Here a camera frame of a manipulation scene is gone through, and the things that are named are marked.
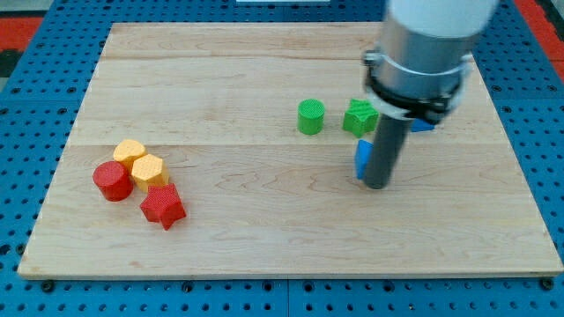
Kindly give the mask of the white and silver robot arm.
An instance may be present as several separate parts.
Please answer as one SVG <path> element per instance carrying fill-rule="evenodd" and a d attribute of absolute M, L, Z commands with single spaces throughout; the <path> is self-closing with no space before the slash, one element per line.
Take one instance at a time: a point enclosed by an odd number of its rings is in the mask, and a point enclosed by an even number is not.
<path fill-rule="evenodd" d="M 389 0 L 375 47 L 364 53 L 367 98 L 400 121 L 436 124 L 457 108 L 471 51 L 498 0 Z"/>

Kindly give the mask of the blue block behind arm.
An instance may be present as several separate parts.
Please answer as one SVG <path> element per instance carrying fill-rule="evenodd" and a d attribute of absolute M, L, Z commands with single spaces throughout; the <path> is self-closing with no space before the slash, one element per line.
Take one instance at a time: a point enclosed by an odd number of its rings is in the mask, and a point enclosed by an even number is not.
<path fill-rule="evenodd" d="M 416 119 L 413 121 L 413 124 L 411 126 L 411 132 L 416 133 L 416 132 L 431 131 L 434 130 L 434 128 L 435 128 L 434 124 L 428 123 L 421 119 Z"/>

